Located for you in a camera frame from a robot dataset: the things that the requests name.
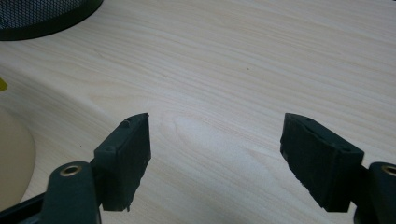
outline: wooden table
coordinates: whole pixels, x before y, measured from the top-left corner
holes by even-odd
[[[106,0],[71,29],[1,42],[0,105],[35,139],[24,199],[149,112],[132,212],[104,223],[352,223],[354,205],[326,213],[289,170],[284,114],[340,134],[366,167],[395,163],[395,71],[390,0]]]

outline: clamp jaw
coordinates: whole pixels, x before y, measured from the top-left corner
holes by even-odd
[[[286,114],[280,152],[327,212],[357,205],[357,224],[396,223],[396,165],[361,165],[364,152],[313,119]]]
[[[91,163],[55,169],[47,192],[0,213],[0,223],[101,223],[105,211],[128,209],[151,158],[149,114],[124,120],[94,151]]]

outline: metal ring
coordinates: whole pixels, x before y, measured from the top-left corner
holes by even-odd
[[[79,165],[70,165],[62,169],[61,176],[71,176],[75,175],[82,170],[82,167]]]

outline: black mesh container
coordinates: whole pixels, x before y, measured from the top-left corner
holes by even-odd
[[[50,35],[89,17],[103,0],[0,0],[0,40]]]

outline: light wooden surface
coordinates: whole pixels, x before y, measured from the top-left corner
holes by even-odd
[[[352,223],[320,209],[279,153],[286,112],[396,162],[390,0],[106,0],[56,35],[0,43],[0,104],[33,133],[24,199],[149,112],[152,160],[104,223]]]

